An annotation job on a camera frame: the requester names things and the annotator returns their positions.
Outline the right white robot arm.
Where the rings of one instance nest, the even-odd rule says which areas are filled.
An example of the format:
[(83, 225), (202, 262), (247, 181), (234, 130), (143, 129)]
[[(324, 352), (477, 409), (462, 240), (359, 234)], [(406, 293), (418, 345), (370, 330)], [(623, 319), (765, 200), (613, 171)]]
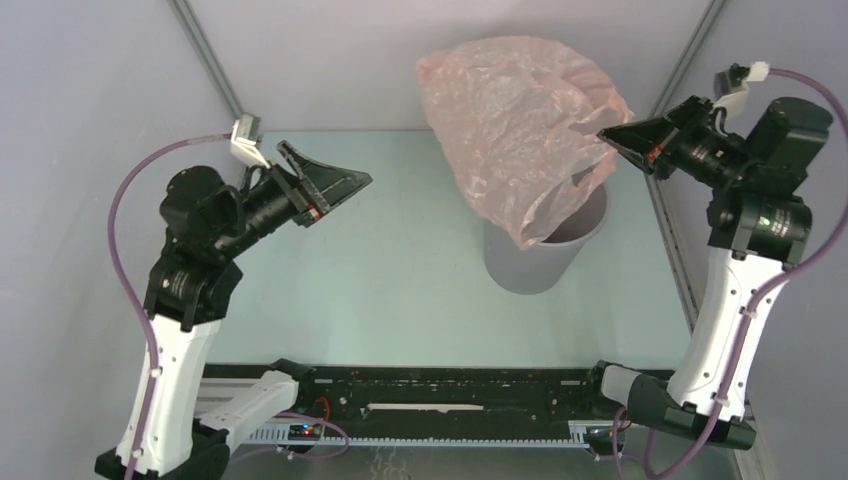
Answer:
[(796, 270), (812, 214), (796, 191), (826, 143), (833, 118), (807, 100), (772, 101), (747, 137), (726, 133), (723, 109), (693, 96), (665, 115), (600, 131), (644, 173), (683, 172), (708, 186), (708, 283), (682, 364), (662, 380), (601, 361), (581, 392), (585, 411), (606, 418), (620, 405), (637, 424), (686, 439), (747, 450), (745, 388), (776, 298), (768, 282)]

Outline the pink plastic trash bag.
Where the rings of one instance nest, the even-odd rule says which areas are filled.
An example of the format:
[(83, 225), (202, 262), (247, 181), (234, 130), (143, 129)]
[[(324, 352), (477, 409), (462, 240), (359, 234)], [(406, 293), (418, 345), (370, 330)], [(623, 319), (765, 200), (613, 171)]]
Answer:
[(592, 59), (501, 36), (417, 61), (426, 121), (469, 206), (520, 249), (546, 240), (615, 171), (601, 130), (632, 111)]

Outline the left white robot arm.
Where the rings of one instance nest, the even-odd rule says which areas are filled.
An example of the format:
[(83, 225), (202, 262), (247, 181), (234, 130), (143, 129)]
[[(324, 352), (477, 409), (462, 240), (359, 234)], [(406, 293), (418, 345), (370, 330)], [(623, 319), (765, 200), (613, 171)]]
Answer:
[(177, 173), (160, 214), (166, 238), (144, 295), (130, 302), (146, 340), (139, 388), (122, 440), (99, 455), (106, 479), (218, 479), (232, 453), (271, 418), (304, 416), (316, 403), (305, 366), (269, 367), (247, 390), (197, 415), (209, 350), (242, 279), (237, 257), (288, 222), (314, 225), (366, 188), (365, 172), (310, 159), (289, 143), (281, 163), (235, 187), (209, 166)]

